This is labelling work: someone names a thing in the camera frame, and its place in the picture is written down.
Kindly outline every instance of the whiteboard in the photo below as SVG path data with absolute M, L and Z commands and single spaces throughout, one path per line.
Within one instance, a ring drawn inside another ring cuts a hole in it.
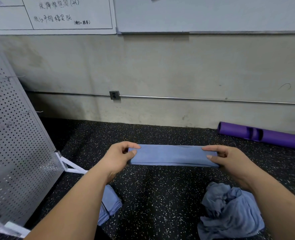
M 114 0 L 114 6 L 118 32 L 295 32 L 295 0 Z
M 0 0 L 0 34 L 115 34 L 113 0 Z

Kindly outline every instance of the white wall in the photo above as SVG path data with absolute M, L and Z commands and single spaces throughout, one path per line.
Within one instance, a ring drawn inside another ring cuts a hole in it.
M 0 42 L 29 90 L 295 102 L 295 35 L 0 36 Z M 295 133 L 293 105 L 30 97 L 50 117 L 203 128 L 227 121 Z

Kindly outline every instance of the purple tube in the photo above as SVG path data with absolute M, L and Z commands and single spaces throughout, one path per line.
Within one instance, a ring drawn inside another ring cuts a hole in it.
M 240 137 L 247 140 L 270 143 L 295 149 L 295 135 L 259 129 L 244 125 L 220 122 L 217 132 L 222 135 Z

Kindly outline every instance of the metal partition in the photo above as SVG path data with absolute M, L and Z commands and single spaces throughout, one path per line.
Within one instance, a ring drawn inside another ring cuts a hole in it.
M 0 223 L 23 226 L 64 171 L 0 50 Z

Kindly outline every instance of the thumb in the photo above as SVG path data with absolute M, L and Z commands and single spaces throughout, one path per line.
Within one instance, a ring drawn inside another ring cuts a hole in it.
M 137 153 L 137 150 L 132 150 L 128 153 L 125 153 L 124 155 L 125 155 L 126 161 L 132 159 L 136 155 L 136 153 Z
M 224 157 L 216 157 L 212 155 L 206 155 L 206 157 L 213 163 L 217 163 L 219 165 L 225 165 L 225 158 Z

